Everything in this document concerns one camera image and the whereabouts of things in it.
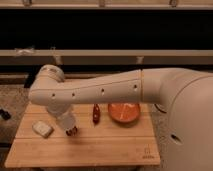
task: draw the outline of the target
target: small white object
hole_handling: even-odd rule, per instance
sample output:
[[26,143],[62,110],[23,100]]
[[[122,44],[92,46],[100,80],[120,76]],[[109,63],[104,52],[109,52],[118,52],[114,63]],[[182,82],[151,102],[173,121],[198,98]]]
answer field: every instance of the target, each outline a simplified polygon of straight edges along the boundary
[[36,122],[33,124],[32,128],[37,134],[44,138],[47,138],[53,132],[53,128],[43,121]]

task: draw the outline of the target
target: orange plate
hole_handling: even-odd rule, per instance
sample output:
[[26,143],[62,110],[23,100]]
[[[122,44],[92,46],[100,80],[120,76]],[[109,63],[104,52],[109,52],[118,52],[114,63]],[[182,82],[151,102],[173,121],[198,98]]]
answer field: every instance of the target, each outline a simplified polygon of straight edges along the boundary
[[116,121],[129,123],[140,116],[140,105],[135,103],[108,104],[109,115]]

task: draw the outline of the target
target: cable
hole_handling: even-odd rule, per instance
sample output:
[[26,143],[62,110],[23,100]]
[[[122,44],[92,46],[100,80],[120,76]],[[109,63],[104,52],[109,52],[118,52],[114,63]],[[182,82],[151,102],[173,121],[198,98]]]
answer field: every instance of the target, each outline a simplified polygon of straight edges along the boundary
[[157,104],[154,104],[154,106],[159,112],[166,113],[166,111],[162,110]]

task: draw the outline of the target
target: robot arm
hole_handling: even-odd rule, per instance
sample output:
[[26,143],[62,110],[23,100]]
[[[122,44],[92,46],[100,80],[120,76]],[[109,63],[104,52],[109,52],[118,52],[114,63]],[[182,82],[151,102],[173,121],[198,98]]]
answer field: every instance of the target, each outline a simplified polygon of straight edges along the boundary
[[213,74],[147,69],[65,83],[61,69],[46,65],[30,88],[29,99],[46,106],[65,130],[75,121],[67,114],[71,104],[160,103],[169,115],[164,171],[213,170]]

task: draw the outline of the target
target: cabinet door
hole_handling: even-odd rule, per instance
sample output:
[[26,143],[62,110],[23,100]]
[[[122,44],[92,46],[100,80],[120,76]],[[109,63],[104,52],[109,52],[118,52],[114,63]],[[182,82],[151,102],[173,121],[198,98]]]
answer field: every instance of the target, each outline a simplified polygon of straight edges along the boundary
[[22,5],[22,0],[0,0],[1,6]]
[[169,0],[105,0],[108,6],[168,6]]
[[98,5],[99,0],[33,0],[33,5],[68,5],[90,6]]
[[180,6],[213,6],[213,0],[179,0]]

